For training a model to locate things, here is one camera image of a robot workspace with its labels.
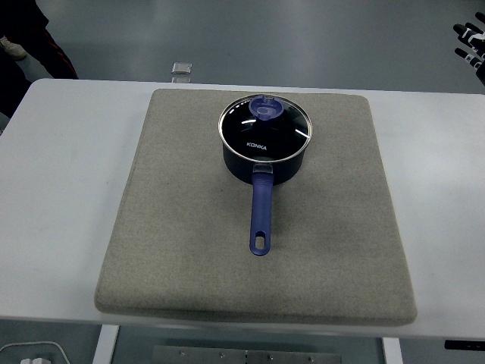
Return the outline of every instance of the lid knob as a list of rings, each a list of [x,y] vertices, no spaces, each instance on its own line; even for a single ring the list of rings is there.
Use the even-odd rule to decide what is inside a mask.
[[[249,103],[253,116],[261,121],[278,118],[284,111],[283,101],[274,96],[256,96]]]

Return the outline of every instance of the table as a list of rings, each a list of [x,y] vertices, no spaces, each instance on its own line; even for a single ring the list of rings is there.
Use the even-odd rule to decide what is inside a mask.
[[[93,301],[99,271],[149,100],[160,88],[366,97],[414,287],[415,322],[223,324],[99,312]],[[0,318],[483,340],[482,115],[483,95],[36,81],[0,137]]]

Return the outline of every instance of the saucepan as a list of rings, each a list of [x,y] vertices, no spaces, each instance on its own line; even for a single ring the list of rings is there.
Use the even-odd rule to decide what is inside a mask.
[[[302,108],[269,94],[238,99],[219,118],[224,162],[235,177],[252,184],[249,249],[256,256],[271,248],[273,186],[298,172],[311,130]]]

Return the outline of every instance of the dark clothing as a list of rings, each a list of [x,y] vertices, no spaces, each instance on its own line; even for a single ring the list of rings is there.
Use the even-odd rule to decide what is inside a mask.
[[[19,36],[17,41],[17,44],[23,46],[23,49],[37,59],[54,78],[79,78],[69,58],[47,30],[37,30]]]
[[[29,86],[22,69],[0,51],[0,112],[11,118]]]
[[[11,42],[18,43],[18,36],[43,29],[48,23],[35,0],[2,0],[0,34]]]
[[[0,34],[23,46],[54,78],[78,79],[69,58],[45,29],[49,20],[35,0],[1,1]],[[0,53],[0,112],[11,118],[31,82],[5,52]]]

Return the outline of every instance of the purple handle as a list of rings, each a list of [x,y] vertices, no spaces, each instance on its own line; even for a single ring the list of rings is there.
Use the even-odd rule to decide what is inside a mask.
[[[252,173],[251,237],[249,238],[249,248],[255,256],[264,256],[270,251],[273,181],[272,171],[253,171]],[[261,249],[256,246],[258,238],[261,242],[264,242],[264,246]]]

